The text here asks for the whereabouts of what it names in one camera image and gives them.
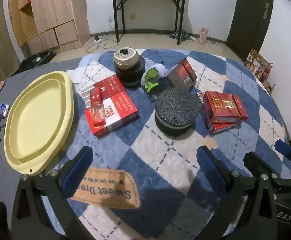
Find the dark brown door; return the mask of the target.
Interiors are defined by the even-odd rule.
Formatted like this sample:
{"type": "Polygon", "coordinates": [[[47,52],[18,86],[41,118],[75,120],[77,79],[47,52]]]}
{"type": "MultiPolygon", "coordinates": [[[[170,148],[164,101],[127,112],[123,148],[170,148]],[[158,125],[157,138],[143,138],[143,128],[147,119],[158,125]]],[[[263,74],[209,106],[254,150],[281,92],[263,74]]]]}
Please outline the dark brown door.
{"type": "Polygon", "coordinates": [[[242,61],[252,49],[260,50],[269,27],[273,1],[237,0],[226,46],[242,61]]]}

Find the dark brown cigarette carton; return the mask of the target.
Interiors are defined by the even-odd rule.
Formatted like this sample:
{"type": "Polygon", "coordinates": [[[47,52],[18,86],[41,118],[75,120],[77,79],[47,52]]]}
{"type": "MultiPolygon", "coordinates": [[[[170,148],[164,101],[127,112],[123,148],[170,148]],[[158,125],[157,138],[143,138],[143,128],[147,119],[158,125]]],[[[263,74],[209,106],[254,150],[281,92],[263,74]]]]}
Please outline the dark brown cigarette carton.
{"type": "Polygon", "coordinates": [[[187,59],[183,59],[167,71],[160,80],[166,87],[174,87],[190,91],[194,86],[196,79],[197,75],[192,66],[187,59]]]}

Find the lavender plush toy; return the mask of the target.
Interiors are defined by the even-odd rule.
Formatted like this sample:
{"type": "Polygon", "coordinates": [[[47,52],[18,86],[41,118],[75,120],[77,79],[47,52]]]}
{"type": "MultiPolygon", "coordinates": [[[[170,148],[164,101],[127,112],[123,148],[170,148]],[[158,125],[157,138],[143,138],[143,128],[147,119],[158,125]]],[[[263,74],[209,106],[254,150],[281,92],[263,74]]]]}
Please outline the lavender plush toy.
{"type": "MultiPolygon", "coordinates": [[[[152,65],[150,68],[152,68],[152,67],[156,67],[159,70],[159,72],[160,72],[160,74],[159,74],[160,76],[158,76],[157,78],[154,78],[154,79],[149,80],[152,83],[156,83],[156,82],[158,82],[160,80],[160,78],[162,78],[166,74],[166,72],[168,70],[167,70],[167,68],[163,64],[160,64],[160,63],[156,63],[156,64],[152,65]]],[[[150,68],[146,69],[145,70],[145,73],[142,75],[142,78],[141,78],[141,86],[143,86],[143,87],[146,84],[146,81],[145,81],[146,72],[150,68]]]]}

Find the dark cloth pile on floor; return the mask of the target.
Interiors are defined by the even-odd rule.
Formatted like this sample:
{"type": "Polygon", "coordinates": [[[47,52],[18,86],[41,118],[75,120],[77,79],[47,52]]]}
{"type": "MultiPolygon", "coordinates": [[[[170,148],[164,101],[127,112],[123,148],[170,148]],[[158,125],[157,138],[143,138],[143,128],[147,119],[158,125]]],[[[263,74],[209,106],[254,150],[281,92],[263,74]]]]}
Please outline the dark cloth pile on floor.
{"type": "Polygon", "coordinates": [[[188,33],[186,33],[184,30],[182,30],[181,32],[176,31],[176,32],[172,33],[169,37],[172,39],[175,39],[175,40],[180,39],[180,41],[182,41],[182,42],[192,39],[192,37],[190,35],[188,35],[188,33]]]}

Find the small red cigarette pack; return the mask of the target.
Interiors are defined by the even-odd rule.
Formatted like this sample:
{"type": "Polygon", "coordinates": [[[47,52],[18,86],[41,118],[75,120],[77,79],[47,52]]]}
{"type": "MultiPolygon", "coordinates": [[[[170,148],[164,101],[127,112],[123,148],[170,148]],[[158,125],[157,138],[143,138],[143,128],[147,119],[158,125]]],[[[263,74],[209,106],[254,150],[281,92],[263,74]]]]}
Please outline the small red cigarette pack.
{"type": "Polygon", "coordinates": [[[106,117],[100,87],[95,87],[92,91],[90,91],[90,105],[93,125],[95,127],[105,125],[106,117]]]}

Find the black folding desk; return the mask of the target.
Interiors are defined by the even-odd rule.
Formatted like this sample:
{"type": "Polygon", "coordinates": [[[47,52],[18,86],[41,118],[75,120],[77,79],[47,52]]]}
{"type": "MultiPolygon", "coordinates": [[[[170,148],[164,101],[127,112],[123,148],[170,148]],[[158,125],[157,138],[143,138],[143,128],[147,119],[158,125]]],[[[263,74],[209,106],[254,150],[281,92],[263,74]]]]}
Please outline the black folding desk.
{"type": "Polygon", "coordinates": [[[181,43],[186,0],[112,0],[116,41],[126,34],[177,33],[181,43]]]}

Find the black glitter round box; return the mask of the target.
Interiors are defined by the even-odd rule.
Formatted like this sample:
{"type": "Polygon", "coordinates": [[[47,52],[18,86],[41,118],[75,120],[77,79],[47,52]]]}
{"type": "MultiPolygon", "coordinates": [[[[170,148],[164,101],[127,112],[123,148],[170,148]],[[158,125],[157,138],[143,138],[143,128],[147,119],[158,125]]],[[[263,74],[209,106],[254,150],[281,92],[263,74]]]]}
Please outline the black glitter round box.
{"type": "Polygon", "coordinates": [[[182,89],[167,88],[156,99],[156,125],[167,135],[182,135],[190,129],[199,110],[198,96],[182,89]]]}

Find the yellow oval plastic tray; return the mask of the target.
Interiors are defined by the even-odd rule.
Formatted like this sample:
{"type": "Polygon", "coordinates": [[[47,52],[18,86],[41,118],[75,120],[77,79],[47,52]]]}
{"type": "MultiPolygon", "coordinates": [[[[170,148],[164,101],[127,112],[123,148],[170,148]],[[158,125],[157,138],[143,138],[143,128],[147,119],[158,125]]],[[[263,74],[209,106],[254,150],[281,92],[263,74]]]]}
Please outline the yellow oval plastic tray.
{"type": "Polygon", "coordinates": [[[3,148],[11,168],[35,176],[64,145],[74,117],[72,81],[62,71],[42,75],[13,102],[3,148]]]}

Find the printed cardboard boxes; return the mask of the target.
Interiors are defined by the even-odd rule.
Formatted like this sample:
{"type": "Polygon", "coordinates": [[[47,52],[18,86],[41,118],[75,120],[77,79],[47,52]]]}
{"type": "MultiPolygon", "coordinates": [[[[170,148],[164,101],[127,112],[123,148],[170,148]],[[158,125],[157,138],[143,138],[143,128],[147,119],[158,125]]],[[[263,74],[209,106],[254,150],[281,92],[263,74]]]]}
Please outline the printed cardboard boxes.
{"type": "Polygon", "coordinates": [[[269,63],[254,49],[251,49],[244,66],[257,78],[260,79],[269,63]]]}

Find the black open case on floor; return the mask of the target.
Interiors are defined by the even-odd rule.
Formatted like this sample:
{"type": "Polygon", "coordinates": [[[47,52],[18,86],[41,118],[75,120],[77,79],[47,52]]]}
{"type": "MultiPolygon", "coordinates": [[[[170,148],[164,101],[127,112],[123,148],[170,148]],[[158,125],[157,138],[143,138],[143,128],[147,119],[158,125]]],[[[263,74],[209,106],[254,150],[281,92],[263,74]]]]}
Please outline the black open case on floor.
{"type": "Polygon", "coordinates": [[[52,49],[33,54],[22,61],[19,68],[12,74],[12,76],[37,68],[43,64],[47,64],[55,57],[55,55],[56,53],[52,49]]]}

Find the blue crumpled packet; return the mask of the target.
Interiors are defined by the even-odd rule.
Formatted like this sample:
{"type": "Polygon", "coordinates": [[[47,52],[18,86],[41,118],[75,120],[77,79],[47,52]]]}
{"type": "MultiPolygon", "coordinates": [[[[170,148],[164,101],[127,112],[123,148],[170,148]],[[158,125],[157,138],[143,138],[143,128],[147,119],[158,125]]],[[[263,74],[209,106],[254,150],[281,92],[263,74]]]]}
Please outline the blue crumpled packet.
{"type": "Polygon", "coordinates": [[[10,105],[7,103],[0,104],[0,119],[5,119],[8,115],[10,105]]]}

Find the pink plastic bag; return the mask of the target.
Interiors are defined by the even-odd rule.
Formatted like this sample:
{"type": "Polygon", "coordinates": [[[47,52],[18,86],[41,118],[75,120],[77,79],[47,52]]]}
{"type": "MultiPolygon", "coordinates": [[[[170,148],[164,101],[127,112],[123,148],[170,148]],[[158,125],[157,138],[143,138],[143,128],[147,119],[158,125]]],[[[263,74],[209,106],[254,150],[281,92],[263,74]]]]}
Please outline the pink plastic bag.
{"type": "Polygon", "coordinates": [[[208,32],[209,30],[207,28],[201,29],[199,36],[199,44],[205,44],[207,42],[208,32]]]}

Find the cream round tin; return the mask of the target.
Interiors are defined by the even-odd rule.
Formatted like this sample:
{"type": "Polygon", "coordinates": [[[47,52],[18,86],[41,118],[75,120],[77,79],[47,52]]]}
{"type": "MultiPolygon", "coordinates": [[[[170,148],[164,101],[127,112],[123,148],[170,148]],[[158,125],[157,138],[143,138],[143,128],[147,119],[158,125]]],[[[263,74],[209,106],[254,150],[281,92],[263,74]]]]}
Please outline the cream round tin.
{"type": "Polygon", "coordinates": [[[138,52],[130,47],[124,47],[114,52],[113,61],[121,70],[133,68],[139,60],[138,52]]]}

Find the blue white argyle rug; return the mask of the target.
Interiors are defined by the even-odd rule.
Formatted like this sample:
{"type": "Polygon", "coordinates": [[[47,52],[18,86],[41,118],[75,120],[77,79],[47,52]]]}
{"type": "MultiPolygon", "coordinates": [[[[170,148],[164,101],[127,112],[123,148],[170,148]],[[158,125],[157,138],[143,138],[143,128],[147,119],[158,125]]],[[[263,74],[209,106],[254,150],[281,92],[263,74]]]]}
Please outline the blue white argyle rug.
{"type": "Polygon", "coordinates": [[[72,159],[83,147],[94,152],[92,166],[127,171],[135,180],[140,206],[109,209],[69,200],[75,214],[96,239],[193,239],[220,204],[201,171],[196,152],[206,145],[230,170],[249,175],[243,157],[255,152],[284,178],[291,178],[291,162],[274,149],[286,140],[283,120],[263,85],[242,64],[208,53],[142,49],[146,67],[163,63],[171,68],[187,59],[197,80],[192,93],[215,90],[237,94],[248,114],[238,128],[210,135],[201,116],[183,135],[171,137],[155,122],[155,97],[141,88],[127,94],[139,117],[102,138],[88,125],[81,86],[75,85],[75,117],[71,132],[53,168],[72,159]]]}

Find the red white cigarette carton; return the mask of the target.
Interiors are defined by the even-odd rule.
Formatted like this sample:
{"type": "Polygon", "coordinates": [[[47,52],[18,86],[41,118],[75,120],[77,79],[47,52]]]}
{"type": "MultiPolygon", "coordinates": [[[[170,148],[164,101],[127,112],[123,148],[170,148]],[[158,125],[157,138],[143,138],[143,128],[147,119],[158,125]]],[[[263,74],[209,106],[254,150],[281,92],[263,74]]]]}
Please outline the red white cigarette carton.
{"type": "Polygon", "coordinates": [[[139,116],[138,109],[133,104],[125,90],[103,100],[105,124],[95,126],[92,122],[92,110],[86,109],[85,116],[92,134],[98,138],[139,116]]]}

